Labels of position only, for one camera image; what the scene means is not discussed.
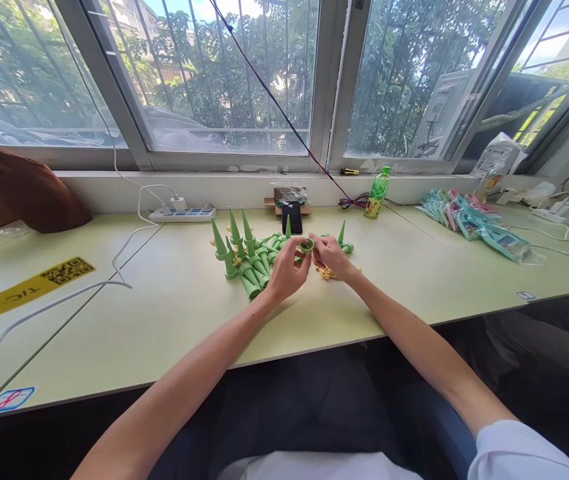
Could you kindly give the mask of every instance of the yellow tape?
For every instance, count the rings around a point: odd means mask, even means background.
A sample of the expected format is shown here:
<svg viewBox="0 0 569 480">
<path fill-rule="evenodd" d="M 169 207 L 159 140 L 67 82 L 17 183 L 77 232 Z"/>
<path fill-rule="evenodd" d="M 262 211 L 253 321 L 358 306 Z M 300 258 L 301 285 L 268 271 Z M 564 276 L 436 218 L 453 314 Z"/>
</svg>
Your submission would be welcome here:
<svg viewBox="0 0 569 480">
<path fill-rule="evenodd" d="M 0 293 L 0 314 L 20 307 L 80 278 L 95 268 L 80 257 L 60 263 Z"/>
</svg>

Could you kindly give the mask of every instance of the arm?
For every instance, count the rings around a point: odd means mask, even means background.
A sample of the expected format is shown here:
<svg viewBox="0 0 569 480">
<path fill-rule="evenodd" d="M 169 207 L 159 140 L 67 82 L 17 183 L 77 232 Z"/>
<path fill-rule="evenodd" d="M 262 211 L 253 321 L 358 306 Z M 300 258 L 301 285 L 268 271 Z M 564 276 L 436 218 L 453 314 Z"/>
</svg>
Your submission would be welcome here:
<svg viewBox="0 0 569 480">
<path fill-rule="evenodd" d="M 93 446 L 72 480 L 146 479 L 170 441 L 211 393 L 224 372 L 265 324 L 267 316 L 306 281 L 310 255 L 290 239 L 275 259 L 269 285 L 241 313 L 172 367 Z M 295 256 L 304 258 L 294 266 Z"/>
<path fill-rule="evenodd" d="M 458 412 L 474 437 L 497 420 L 517 420 L 445 339 L 364 277 L 333 237 L 313 236 L 313 241 L 316 265 L 331 268 L 362 298 L 389 338 Z"/>
</svg>

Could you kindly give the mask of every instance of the green bottle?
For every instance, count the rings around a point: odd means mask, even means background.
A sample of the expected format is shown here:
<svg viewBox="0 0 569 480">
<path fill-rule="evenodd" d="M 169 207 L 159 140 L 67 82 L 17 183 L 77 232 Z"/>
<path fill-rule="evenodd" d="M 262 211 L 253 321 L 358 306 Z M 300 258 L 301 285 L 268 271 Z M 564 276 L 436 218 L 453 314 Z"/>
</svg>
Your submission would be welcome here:
<svg viewBox="0 0 569 480">
<path fill-rule="evenodd" d="M 391 181 L 389 178 L 390 171 L 391 167 L 382 167 L 382 173 L 373 180 L 369 201 L 366 203 L 366 208 L 364 209 L 365 217 L 372 219 L 378 218 L 380 208 L 386 197 L 386 192 L 389 189 L 389 182 Z"/>
</svg>

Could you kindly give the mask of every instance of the sleeve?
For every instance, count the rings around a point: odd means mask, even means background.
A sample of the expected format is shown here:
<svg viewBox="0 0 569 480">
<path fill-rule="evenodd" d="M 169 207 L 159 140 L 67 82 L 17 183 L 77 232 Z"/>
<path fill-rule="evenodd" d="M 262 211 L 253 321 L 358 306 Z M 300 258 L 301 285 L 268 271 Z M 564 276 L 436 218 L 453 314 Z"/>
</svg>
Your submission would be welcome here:
<svg viewBox="0 0 569 480">
<path fill-rule="evenodd" d="M 468 480 L 569 480 L 569 457 L 521 422 L 487 425 L 476 444 Z"/>
</svg>

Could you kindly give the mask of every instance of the table surface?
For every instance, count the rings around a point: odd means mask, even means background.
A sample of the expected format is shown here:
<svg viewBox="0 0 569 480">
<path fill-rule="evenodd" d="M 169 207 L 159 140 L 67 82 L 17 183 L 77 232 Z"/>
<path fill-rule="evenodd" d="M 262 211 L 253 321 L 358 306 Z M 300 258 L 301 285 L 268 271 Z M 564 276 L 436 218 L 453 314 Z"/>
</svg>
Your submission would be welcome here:
<svg viewBox="0 0 569 480">
<path fill-rule="evenodd" d="M 530 220 L 525 208 L 503 210 L 512 225 L 562 232 Z M 267 210 L 247 216 L 256 237 L 279 227 L 279 219 Z M 361 210 L 315 208 L 304 218 L 305 232 L 337 235 L 343 219 L 345 241 L 356 246 L 353 263 L 431 325 L 521 307 L 526 302 L 519 291 L 539 299 L 569 294 L 569 257 L 541 250 L 547 256 L 544 265 L 519 265 L 482 241 L 467 242 L 413 207 L 384 210 L 376 221 Z M 228 223 L 228 213 L 222 213 L 217 224 Z M 569 242 L 518 233 L 569 251 Z M 157 380 L 247 305 L 242 284 L 227 281 L 223 263 L 215 260 L 212 237 L 208 224 L 165 225 L 123 270 L 134 290 L 101 291 L 7 388 L 36 385 L 28 408 Z M 348 286 L 324 281 L 312 267 L 307 284 L 273 314 L 236 365 L 382 335 Z"/>
<path fill-rule="evenodd" d="M 75 290 L 110 279 L 115 273 L 111 266 L 113 256 L 131 232 L 141 225 L 136 215 L 99 215 L 88 224 L 63 233 L 42 235 L 30 231 L 22 237 L 0 239 L 0 292 L 73 257 L 82 257 L 96 268 L 68 285 L 0 315 L 0 329 Z M 139 232 L 120 256 L 119 264 L 129 260 L 158 229 L 152 227 Z M 108 286 L 107 289 L 124 288 Z M 0 390 L 97 290 L 78 295 L 10 332 L 0 344 Z"/>
</svg>

